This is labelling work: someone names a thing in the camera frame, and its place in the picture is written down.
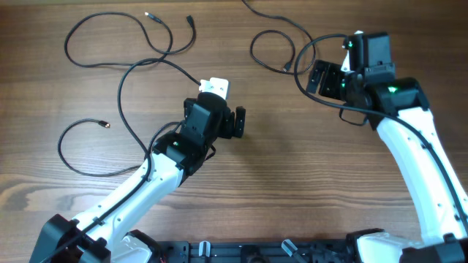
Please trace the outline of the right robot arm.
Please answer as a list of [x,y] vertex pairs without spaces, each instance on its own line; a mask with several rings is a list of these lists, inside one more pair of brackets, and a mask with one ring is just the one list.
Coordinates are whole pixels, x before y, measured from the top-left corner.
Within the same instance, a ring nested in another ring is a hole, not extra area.
[[340,111],[361,113],[394,157],[415,206],[420,241],[382,229],[349,233],[354,262],[465,262],[467,194],[434,125],[420,83],[398,79],[385,32],[343,36],[342,65],[318,61],[303,94]]

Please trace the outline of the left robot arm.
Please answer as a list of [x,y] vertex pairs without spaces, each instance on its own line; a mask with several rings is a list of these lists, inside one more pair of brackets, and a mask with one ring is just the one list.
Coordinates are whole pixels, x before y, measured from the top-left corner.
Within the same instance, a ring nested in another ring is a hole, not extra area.
[[185,119],[159,131],[144,162],[104,200],[72,220],[60,215],[42,227],[31,262],[158,262],[159,244],[133,226],[216,152],[218,138],[242,137],[246,111],[202,92],[184,101]]

